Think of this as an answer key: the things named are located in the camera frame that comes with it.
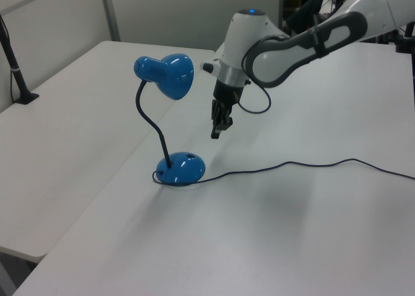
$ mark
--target table surface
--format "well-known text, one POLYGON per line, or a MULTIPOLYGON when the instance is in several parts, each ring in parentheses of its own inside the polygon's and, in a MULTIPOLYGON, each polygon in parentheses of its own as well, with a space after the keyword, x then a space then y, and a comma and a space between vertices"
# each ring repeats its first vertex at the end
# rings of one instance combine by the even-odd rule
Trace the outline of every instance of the table surface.
MULTIPOLYGON (((299 68, 269 90, 269 112, 235 107, 219 140, 209 138, 214 83, 200 73, 160 120, 171 152, 204 159, 204 178, 350 157, 415 175, 411 60, 393 46, 348 45, 299 68)), ((241 102, 267 103, 253 85, 241 102)), ((151 180, 161 158, 151 131, 16 296, 415 290, 415 181, 347 163, 169 188, 151 180)))
MULTIPOLYGON (((0 114, 0 251, 38 262, 59 241, 151 130, 135 107, 135 60, 176 52, 196 71, 213 55, 106 41, 0 114)), ((143 98, 155 121, 173 104, 154 84, 143 98)))

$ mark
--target black clamp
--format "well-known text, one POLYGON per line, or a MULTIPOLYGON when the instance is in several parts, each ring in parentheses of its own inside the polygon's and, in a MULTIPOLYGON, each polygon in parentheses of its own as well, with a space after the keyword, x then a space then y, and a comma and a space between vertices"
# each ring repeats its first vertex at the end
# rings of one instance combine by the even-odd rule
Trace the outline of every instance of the black clamp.
POLYGON ((315 25, 308 29, 307 32, 311 37, 311 44, 313 45, 313 48, 316 51, 317 57, 322 58, 329 54, 326 47, 324 46, 320 28, 317 25, 315 25))

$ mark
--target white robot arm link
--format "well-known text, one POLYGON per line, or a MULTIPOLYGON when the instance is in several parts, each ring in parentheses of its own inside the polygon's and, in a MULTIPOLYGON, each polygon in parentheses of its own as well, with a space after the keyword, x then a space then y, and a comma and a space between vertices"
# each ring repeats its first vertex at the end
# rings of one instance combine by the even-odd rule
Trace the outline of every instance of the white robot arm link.
POLYGON ((289 38, 261 11, 236 13, 219 60, 202 64, 217 78, 211 137, 219 138, 232 125, 231 108, 249 79, 261 87, 276 87, 304 64, 414 20, 413 0, 346 0, 327 21, 289 38))

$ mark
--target white wall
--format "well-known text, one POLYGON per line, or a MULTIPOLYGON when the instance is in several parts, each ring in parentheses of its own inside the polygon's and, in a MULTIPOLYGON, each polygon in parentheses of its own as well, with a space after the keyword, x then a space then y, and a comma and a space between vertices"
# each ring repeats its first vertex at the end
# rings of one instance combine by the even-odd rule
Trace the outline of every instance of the white wall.
POLYGON ((121 41, 217 50, 232 15, 259 8, 277 25, 279 0, 112 0, 121 41))
MULTIPOLYGON (((99 42, 110 40, 102 0, 35 0, 3 19, 29 90, 99 42)), ((11 105, 9 73, 0 48, 0 112, 11 105)), ((16 83, 14 87, 18 97, 16 83)))

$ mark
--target lamp base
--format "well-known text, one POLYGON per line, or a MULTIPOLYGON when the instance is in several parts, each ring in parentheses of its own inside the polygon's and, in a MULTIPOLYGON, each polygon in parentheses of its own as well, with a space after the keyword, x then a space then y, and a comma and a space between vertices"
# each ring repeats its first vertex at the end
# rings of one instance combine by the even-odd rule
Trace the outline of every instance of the lamp base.
POLYGON ((22 105, 27 105, 30 104, 32 101, 36 100, 39 97, 39 94, 36 93, 31 93, 31 97, 27 100, 21 100, 21 98, 18 98, 17 100, 14 101, 15 104, 22 104, 22 105))
POLYGON ((176 152, 171 154, 171 167, 167 167, 165 159, 157 165, 157 178, 162 183, 193 184, 205 173, 205 164, 199 156, 190 152, 176 152))

